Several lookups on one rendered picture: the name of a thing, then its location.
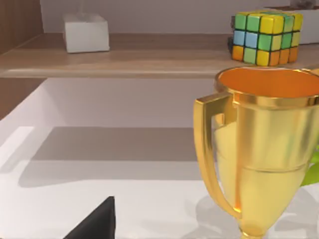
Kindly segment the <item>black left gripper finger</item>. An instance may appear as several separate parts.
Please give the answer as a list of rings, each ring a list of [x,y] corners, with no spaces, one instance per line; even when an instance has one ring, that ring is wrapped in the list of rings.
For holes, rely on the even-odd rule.
[[[115,239],[115,198],[109,196],[63,239]]]

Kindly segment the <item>wooden open shelf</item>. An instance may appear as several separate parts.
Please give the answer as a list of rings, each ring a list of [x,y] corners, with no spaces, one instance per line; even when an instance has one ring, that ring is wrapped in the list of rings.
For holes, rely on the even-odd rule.
[[[47,78],[211,78],[239,66],[227,36],[112,34],[111,51],[68,54],[60,33],[45,33],[40,0],[0,0],[0,120]]]

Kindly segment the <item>gold trophy cup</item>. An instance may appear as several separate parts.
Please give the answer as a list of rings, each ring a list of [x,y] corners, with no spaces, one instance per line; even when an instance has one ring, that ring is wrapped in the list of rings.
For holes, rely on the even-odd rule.
[[[310,174],[319,144],[319,67],[234,67],[194,102],[197,160],[241,239],[262,239]]]

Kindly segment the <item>white tissue box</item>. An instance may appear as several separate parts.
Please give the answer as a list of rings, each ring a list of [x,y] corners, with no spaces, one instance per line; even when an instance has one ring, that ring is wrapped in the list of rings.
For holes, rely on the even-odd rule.
[[[110,50],[108,22],[95,13],[66,14],[63,39],[68,53]]]

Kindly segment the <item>green plant leaf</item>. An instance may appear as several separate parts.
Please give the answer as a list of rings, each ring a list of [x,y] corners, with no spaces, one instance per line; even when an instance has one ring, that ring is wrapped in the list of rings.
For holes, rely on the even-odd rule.
[[[319,145],[311,158],[311,166],[308,169],[301,186],[319,183]]]

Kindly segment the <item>multicoloured puzzle cube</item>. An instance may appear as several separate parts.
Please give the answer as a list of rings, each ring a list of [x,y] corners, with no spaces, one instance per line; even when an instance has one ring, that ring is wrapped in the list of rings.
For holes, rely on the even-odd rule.
[[[259,10],[232,16],[233,35],[228,38],[231,58],[262,67],[297,60],[303,15],[295,12]]]

